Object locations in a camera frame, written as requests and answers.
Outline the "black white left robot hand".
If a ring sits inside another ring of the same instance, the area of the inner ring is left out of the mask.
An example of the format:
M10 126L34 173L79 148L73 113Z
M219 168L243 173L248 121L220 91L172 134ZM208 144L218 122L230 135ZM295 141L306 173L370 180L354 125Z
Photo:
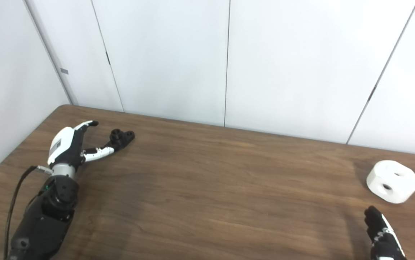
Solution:
M89 161L96 161L116 152L110 145L91 149L83 148L85 132L89 127L99 123L94 120L85 121L76 127L65 127L57 133L51 142L47 164L51 169L58 164L66 164L77 169Z

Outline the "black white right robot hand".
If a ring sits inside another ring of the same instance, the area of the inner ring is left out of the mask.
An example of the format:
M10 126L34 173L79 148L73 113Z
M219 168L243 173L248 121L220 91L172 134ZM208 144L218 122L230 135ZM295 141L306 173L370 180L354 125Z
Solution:
M371 260L406 260L405 253L389 221L375 206L364 211L367 235L371 240Z

